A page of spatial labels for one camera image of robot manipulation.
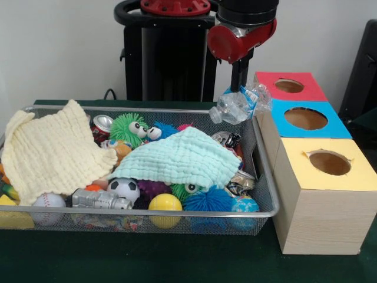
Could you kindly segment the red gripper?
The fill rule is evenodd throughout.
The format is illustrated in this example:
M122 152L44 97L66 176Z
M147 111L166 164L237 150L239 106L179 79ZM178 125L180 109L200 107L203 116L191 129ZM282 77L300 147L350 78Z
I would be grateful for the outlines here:
M277 19L254 28L238 28L220 23L210 29L207 43L214 57L232 64L230 90L233 93L245 87L249 70L249 61L254 50L266 42L275 33Z

